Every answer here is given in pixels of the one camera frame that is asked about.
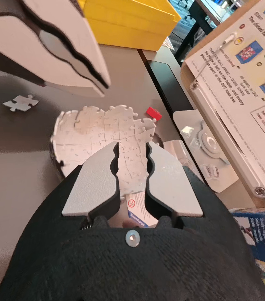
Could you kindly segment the round white disc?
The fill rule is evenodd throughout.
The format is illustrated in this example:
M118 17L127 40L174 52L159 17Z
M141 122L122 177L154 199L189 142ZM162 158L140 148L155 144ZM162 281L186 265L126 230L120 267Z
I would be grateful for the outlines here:
M221 148L213 137L204 132L202 135L199 135L198 138L201 142L201 148L206 155L215 159L221 157Z

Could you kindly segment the white loose puzzle piece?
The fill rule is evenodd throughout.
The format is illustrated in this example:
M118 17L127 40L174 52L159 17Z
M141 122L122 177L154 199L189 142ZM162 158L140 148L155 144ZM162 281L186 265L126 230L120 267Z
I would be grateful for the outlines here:
M27 97L19 95L13 100L4 102L3 105L8 107L11 112L15 112L16 110L26 112L31 109L31 107L36 106L38 103L39 101L33 99L32 95L28 95Z

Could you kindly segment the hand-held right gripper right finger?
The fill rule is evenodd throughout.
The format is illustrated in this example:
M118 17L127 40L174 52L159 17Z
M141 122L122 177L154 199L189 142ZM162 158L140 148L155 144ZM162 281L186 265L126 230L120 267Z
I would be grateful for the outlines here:
M203 210L179 160L153 142L146 143L146 210L156 220L168 216L202 217Z

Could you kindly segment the black round ball stand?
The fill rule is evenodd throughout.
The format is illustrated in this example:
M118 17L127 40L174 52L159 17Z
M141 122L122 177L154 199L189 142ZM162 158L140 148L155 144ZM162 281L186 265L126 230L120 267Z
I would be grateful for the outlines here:
M153 135L152 141L153 141L155 144L159 145L161 148L164 149L164 143L163 143L162 139L160 138L160 136L159 136L157 133L155 133L155 134Z

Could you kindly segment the white folded instruction leaflet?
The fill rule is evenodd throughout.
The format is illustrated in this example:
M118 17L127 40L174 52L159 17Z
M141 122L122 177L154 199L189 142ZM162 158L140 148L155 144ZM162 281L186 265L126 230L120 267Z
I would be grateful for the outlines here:
M164 149L176 157L183 166L187 166L196 175L200 175L183 141L164 142ZM139 227L154 228L157 225L158 220L146 210L144 191L126 195L126 202L128 217L138 224Z

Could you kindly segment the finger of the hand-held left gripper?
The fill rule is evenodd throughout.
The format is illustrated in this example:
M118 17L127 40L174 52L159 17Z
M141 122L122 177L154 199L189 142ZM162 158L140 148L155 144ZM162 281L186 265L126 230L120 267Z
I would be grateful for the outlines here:
M96 84L51 54L33 30L14 16L0 16L0 53L42 79L45 86L86 97L104 97Z
M22 3L48 31L57 33L97 81L105 88L110 87L110 75L96 38L87 19L71 1L24 0Z

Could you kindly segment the partly built puzzle ball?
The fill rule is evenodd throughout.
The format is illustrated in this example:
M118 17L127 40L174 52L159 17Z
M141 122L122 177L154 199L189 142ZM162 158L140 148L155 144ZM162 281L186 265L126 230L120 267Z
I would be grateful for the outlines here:
M99 150L117 142L120 196L145 191L146 143L153 140L157 120L137 117L133 108L125 105L110 106L108 111L94 106L62 111L50 138L52 160L62 179Z

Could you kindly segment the yellow plastic bin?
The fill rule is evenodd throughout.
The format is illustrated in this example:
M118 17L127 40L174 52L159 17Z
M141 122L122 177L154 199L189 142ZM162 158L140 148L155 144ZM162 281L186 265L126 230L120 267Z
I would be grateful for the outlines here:
M181 16L167 0L80 0L99 44L158 51Z

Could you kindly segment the small red plastic block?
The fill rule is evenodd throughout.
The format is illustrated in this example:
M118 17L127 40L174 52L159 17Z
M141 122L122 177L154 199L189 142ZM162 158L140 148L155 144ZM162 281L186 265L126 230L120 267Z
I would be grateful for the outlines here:
M146 114L150 116L152 119L155 119L156 121L159 121L162 118L161 113L156 109L154 109L153 107L149 107L146 110Z

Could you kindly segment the white plastic tray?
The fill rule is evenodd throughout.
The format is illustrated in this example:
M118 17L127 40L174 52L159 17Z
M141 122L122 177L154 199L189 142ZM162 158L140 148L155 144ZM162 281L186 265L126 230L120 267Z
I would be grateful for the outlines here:
M234 169L232 168L231 164L229 163L227 157L225 156L224 152L221 149L221 157L220 158L211 158L210 156L206 155L206 153L200 148L197 151L193 151L189 148L189 145L193 138L198 138L199 135L202 135L204 132L207 133L209 136L213 137L215 140L216 138L212 134L210 128L207 126L207 123L204 121L203 117L199 113L198 110L190 110L190 111L176 111L173 113L173 121L177 126L178 130L180 131L184 126L191 126L194 127L194 131L189 138L182 137L186 146L192 155L198 170L201 171L201 165L205 164L212 164L217 166L219 169L219 179L205 179L203 173L203 177L206 180L207 184L210 188L217 192L221 193L229 186L234 184L239 178L236 175Z

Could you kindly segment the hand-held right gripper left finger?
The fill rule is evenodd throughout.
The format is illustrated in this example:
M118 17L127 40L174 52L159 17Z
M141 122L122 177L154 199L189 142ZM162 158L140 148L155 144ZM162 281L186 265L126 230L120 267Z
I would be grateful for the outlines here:
M63 216L112 218L120 208L119 143L111 142L82 165L62 210Z

